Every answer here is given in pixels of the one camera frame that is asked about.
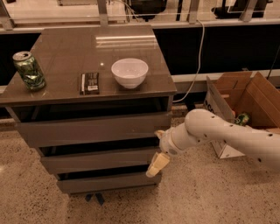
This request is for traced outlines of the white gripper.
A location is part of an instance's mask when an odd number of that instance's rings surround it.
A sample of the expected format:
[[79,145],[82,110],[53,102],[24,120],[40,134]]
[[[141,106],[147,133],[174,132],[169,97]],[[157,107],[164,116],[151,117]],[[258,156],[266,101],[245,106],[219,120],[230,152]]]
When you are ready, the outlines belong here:
[[168,130],[156,130],[154,134],[159,139],[159,148],[162,152],[156,152],[146,172],[148,178],[155,177],[170,162],[170,157],[175,157],[183,153],[172,140],[173,128]]

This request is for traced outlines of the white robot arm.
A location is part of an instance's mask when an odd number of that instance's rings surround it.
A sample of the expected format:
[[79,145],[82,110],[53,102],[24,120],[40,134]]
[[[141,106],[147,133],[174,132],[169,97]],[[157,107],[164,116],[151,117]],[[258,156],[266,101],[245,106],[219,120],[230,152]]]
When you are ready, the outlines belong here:
[[171,161],[188,148],[209,141],[225,142],[256,162],[280,171],[280,135],[265,129],[253,129],[227,122],[205,109],[194,109],[185,120],[168,130],[157,130],[160,152],[156,152],[146,172],[155,177]]

